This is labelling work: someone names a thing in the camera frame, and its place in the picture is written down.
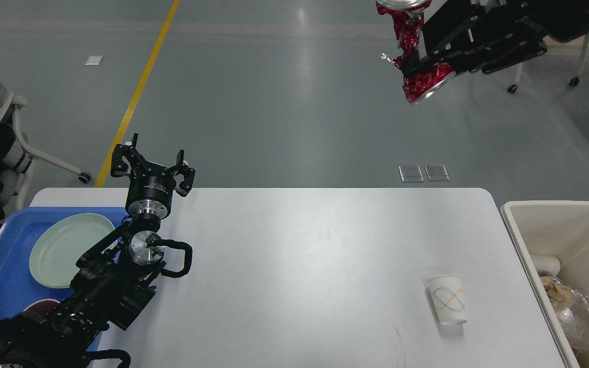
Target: white bin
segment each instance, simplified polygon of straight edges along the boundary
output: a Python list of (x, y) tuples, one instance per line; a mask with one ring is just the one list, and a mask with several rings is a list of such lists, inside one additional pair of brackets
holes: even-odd
[(589, 296), (589, 202), (508, 202), (501, 212), (566, 366), (589, 368), (589, 352), (575, 359), (529, 256), (558, 257), (558, 278)]

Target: caster wheel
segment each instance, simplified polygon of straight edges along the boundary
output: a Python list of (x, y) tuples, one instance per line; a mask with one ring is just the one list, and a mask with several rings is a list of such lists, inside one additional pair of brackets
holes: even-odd
[(90, 176), (90, 174), (88, 172), (82, 172), (79, 175), (79, 180), (83, 183), (83, 184), (87, 184), (89, 183), (89, 181), (92, 179), (92, 177)]

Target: plate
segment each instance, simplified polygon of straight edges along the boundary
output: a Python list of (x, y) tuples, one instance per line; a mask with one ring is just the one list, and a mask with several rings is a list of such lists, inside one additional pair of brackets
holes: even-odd
[(112, 222), (100, 214), (77, 214), (58, 221), (33, 245), (31, 275), (43, 286), (69, 287), (79, 272), (79, 257), (114, 229)]

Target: office chair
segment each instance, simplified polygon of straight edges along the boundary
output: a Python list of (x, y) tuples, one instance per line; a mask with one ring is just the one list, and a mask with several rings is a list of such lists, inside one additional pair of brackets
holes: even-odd
[(21, 132), (21, 122), (19, 121), (19, 110), (26, 106), (28, 101), (24, 96), (15, 96), (11, 91), (9, 91), (4, 99), (3, 105), (0, 107), (0, 123), (4, 116), (6, 115), (9, 108), (12, 108), (12, 129), (15, 132), (15, 138), (19, 141), (22, 149), (31, 157), (31, 164), (29, 168), (26, 170), (25, 173), (20, 174), (17, 179), (16, 188), (16, 202), (15, 202), (15, 209), (19, 210), (24, 207), (24, 203), (26, 202), (26, 196), (29, 192), (29, 188), (31, 186), (31, 180), (33, 179), (33, 175), (35, 174), (35, 169), (38, 164), (38, 160), (46, 161), (52, 165), (56, 165), (59, 168), (63, 168), (68, 170), (69, 172), (73, 172), (74, 174), (79, 175), (79, 180), (85, 184), (87, 184), (90, 179), (92, 178), (88, 172), (77, 168), (74, 165), (70, 165), (58, 158), (46, 154), (39, 149), (31, 147), (31, 145), (26, 142), (26, 137)]

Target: gray floor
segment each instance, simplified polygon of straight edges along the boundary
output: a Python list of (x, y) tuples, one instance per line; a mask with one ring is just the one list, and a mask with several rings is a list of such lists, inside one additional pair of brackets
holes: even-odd
[[(27, 96), (30, 142), (96, 176), (171, 2), (0, 1), (0, 75)], [(461, 75), (419, 106), (371, 1), (182, 0), (126, 133), (198, 187), (482, 187), (510, 200), (589, 200), (589, 54), (550, 42), (514, 70)], [(101, 66), (83, 65), (104, 55)], [(403, 183), (398, 165), (446, 165)], [(108, 178), (106, 186), (124, 187)], [(83, 186), (42, 164), (32, 195)]]

